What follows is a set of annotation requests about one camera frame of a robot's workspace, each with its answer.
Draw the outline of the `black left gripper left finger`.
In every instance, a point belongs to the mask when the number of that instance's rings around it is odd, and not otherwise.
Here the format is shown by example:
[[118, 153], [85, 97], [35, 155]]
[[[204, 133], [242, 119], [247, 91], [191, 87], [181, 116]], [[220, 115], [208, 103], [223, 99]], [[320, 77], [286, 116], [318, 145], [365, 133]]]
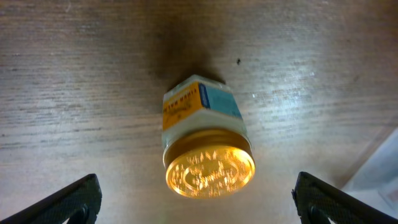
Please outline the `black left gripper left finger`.
[[102, 192], [96, 174], [88, 174], [1, 223], [94, 223]]

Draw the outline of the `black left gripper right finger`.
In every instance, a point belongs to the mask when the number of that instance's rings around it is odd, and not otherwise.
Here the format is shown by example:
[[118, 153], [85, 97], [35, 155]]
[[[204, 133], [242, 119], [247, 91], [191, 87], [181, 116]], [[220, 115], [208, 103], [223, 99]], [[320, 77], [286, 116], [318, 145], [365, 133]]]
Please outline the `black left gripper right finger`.
[[292, 197], [302, 224], [397, 224], [396, 218], [308, 172], [298, 174]]

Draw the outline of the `small jar gold lid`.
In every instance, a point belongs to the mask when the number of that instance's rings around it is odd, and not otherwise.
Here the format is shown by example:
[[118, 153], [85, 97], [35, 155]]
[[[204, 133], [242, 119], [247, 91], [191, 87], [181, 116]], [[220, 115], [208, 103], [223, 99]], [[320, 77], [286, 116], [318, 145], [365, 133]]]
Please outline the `small jar gold lid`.
[[165, 180], [189, 198], [216, 198], [241, 190], [256, 166], [231, 88], [192, 75], [163, 98]]

